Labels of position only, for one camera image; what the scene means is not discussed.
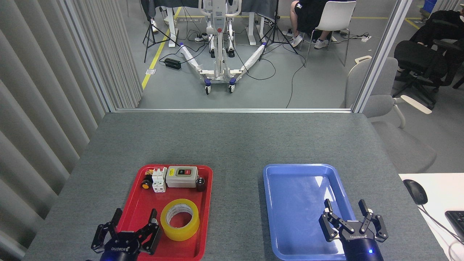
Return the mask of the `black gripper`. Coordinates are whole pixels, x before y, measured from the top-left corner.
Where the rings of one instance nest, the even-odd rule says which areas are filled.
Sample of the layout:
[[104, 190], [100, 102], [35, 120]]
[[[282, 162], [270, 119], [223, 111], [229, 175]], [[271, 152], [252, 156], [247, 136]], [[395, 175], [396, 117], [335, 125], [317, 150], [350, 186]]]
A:
[[[95, 253], [101, 253], [104, 249], [100, 261], [136, 261], [140, 252], [154, 254], [156, 251], [161, 239], [157, 210], [152, 209], [149, 221], [139, 230], [138, 237], [132, 232], [117, 233], [116, 228], [122, 214], [121, 208], [117, 208], [112, 220], [98, 225], [96, 229], [91, 249]], [[111, 235], [111, 239], [104, 245], [107, 233]]]
[[[347, 261], [383, 261], [383, 256], [377, 244], [377, 241], [382, 243], [388, 239], [383, 217], [374, 214], [363, 199], [359, 200], [358, 205], [364, 220], [359, 229], [360, 233], [354, 233], [354, 228], [333, 212], [330, 200], [324, 200], [325, 209], [319, 218], [319, 224], [325, 240], [332, 242], [340, 231], [346, 230], [348, 232], [341, 233], [341, 243]], [[367, 233], [370, 223], [374, 224], [375, 235], [371, 232]]]

